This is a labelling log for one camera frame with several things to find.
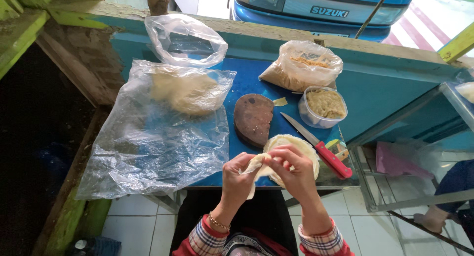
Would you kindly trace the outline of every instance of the woman's left hand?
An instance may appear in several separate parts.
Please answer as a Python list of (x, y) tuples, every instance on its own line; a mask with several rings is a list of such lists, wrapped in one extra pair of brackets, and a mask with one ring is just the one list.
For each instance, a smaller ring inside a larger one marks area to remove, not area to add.
[[(242, 152), (222, 166), (222, 197), (216, 209), (212, 211), (212, 216), (218, 223), (230, 225), (237, 210), (247, 200), (258, 169), (249, 174), (239, 174), (238, 171), (239, 169), (244, 171), (248, 162), (255, 156)], [(212, 224), (211, 227), (219, 232), (225, 232), (224, 229)]]
[(242, 152), (222, 167), (222, 197), (220, 202), (223, 202), (222, 204), (226, 207), (239, 209), (247, 200), (258, 170), (249, 174), (239, 174), (238, 171), (239, 169), (245, 171), (248, 162), (255, 156)]

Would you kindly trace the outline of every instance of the plastic container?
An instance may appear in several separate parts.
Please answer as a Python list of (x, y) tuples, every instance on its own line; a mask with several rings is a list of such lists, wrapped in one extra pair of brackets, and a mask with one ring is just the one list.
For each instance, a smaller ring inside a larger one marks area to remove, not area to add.
[(299, 100), (298, 103), (298, 109), (299, 109), (299, 116), (301, 116), (301, 119), (303, 122), (305, 122), (308, 126), (311, 127), (316, 127), (316, 128), (331, 128), (335, 126), (337, 123), (342, 121), (346, 116), (343, 118), (339, 119), (329, 119), (325, 117), (321, 117), (314, 113), (310, 107), (308, 106), (308, 102), (306, 101), (306, 92), (314, 91), (317, 89), (323, 89), (325, 91), (335, 91), (337, 94), (341, 97), (342, 104), (344, 104), (344, 109), (346, 111), (346, 116), (347, 116), (347, 106), (346, 102), (344, 101), (344, 98), (339, 94), (339, 92), (335, 89), (332, 88), (327, 88), (327, 87), (320, 87), (320, 86), (310, 86), (308, 87), (304, 93), (301, 99)]

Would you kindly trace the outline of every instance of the plaid shirt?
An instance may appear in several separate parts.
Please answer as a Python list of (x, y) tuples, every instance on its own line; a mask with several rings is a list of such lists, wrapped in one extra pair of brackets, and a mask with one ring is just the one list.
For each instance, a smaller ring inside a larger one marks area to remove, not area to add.
[[(200, 256), (221, 255), (226, 244), (228, 233), (221, 234), (212, 229), (207, 223), (207, 215), (204, 215), (201, 222), (189, 234), (188, 241), (191, 248)], [(301, 240), (300, 249), (305, 255), (317, 256), (338, 256), (354, 255), (346, 242), (342, 239), (339, 229), (331, 219), (333, 227), (315, 236), (305, 236), (302, 233), (303, 225), (298, 227), (299, 239)]]
[(342, 235), (339, 229), (334, 224), (334, 220), (331, 218), (332, 228), (325, 233), (305, 236), (303, 235), (303, 224), (298, 226), (299, 240), (307, 252), (314, 253), (320, 256), (331, 256), (335, 255), (345, 245)]

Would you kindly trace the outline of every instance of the blue vehicle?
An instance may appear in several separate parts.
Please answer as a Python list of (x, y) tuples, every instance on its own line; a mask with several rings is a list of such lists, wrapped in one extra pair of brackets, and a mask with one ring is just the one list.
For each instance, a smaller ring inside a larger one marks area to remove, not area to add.
[[(234, 0), (235, 20), (355, 37), (380, 0)], [(385, 0), (360, 39), (381, 42), (412, 0)]]

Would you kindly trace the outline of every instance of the red knife handle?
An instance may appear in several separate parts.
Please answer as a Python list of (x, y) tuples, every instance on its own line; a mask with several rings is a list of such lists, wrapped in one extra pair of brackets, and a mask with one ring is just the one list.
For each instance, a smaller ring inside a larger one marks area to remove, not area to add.
[(321, 157), (321, 160), (323, 160), (327, 166), (332, 167), (344, 178), (352, 176), (352, 170), (347, 168), (341, 160), (334, 155), (334, 153), (328, 150), (324, 145), (324, 142), (320, 141), (314, 148)]

